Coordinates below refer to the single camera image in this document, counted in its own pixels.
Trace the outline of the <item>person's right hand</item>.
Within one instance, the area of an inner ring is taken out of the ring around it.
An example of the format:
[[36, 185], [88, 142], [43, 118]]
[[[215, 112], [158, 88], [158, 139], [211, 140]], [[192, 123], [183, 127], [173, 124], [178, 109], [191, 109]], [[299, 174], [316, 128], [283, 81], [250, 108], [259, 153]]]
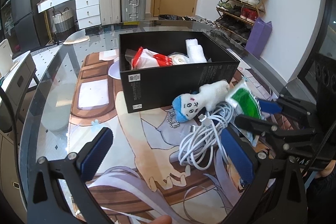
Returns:
[[332, 173], [334, 167], [335, 167], [335, 160], [332, 160], [324, 170], [318, 171], [313, 178], [327, 177], [329, 174]]

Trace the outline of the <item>person's left hand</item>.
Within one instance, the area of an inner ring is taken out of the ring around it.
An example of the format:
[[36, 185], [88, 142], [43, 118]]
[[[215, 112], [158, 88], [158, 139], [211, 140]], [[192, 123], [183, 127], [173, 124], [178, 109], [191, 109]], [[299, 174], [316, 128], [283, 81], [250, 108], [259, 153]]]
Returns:
[[163, 215], [154, 219], [149, 224], [172, 224], [172, 219], [169, 215]]

